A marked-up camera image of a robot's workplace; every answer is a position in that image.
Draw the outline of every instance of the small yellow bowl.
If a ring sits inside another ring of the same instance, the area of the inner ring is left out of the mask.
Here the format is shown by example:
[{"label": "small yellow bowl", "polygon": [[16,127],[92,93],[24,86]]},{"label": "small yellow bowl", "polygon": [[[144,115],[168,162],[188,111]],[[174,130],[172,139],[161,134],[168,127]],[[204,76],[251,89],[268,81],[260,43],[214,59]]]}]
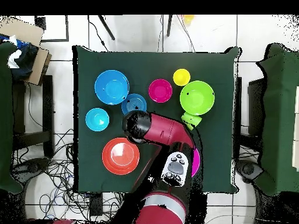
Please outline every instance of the small yellow bowl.
[{"label": "small yellow bowl", "polygon": [[190,73],[187,69],[178,69],[173,74],[173,81],[178,86],[184,86],[190,81]]}]

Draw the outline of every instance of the light blue bowl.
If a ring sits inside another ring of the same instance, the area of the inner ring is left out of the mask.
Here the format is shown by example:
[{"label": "light blue bowl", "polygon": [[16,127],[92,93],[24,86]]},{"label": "light blue bowl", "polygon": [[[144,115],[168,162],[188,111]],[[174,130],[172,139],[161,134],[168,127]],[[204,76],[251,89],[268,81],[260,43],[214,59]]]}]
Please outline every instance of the light blue bowl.
[{"label": "light blue bowl", "polygon": [[122,102],[121,110],[124,115],[133,110],[147,111],[147,102],[140,94],[132,93]]},{"label": "light blue bowl", "polygon": [[121,103],[127,97],[128,90],[128,79],[115,70],[104,71],[95,82],[97,97],[108,105]]},{"label": "light blue bowl", "polygon": [[85,122],[92,131],[103,131],[109,124],[109,115],[104,109],[93,108],[87,113]]}]

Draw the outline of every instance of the green cup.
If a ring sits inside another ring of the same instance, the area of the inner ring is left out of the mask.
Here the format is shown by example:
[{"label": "green cup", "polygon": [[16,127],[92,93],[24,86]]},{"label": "green cup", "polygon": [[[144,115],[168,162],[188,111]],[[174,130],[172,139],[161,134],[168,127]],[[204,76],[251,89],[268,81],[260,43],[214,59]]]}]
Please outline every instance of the green cup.
[{"label": "green cup", "polygon": [[198,124],[201,122],[202,118],[199,116],[191,115],[190,113],[185,112],[181,119],[183,120],[184,124],[187,125],[188,129],[193,130],[194,127],[197,127]]}]

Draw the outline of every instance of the plate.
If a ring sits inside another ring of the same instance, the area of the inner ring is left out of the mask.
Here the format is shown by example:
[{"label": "plate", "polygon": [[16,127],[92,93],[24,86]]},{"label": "plate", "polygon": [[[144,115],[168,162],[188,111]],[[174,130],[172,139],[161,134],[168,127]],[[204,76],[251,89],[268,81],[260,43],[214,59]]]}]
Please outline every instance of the plate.
[{"label": "plate", "polygon": [[140,94],[132,93],[122,102],[121,110],[124,115],[133,110],[147,111],[147,102]]},{"label": "plate", "polygon": [[103,149],[102,160],[109,172],[124,175],[131,173],[139,163],[138,147],[127,138],[110,140]]}]

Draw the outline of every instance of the cardboard box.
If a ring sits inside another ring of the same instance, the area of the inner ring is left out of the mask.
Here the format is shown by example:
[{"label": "cardboard box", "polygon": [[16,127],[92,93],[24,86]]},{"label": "cardboard box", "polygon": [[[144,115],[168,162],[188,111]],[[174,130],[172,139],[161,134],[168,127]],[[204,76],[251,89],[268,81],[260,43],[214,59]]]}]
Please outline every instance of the cardboard box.
[{"label": "cardboard box", "polygon": [[0,20],[0,35],[4,34],[9,37],[15,35],[18,40],[30,42],[39,48],[33,64],[32,73],[27,80],[24,80],[35,85],[41,85],[41,76],[46,74],[52,56],[48,50],[40,48],[43,33],[44,30],[40,27],[28,24],[14,17],[3,17]]}]

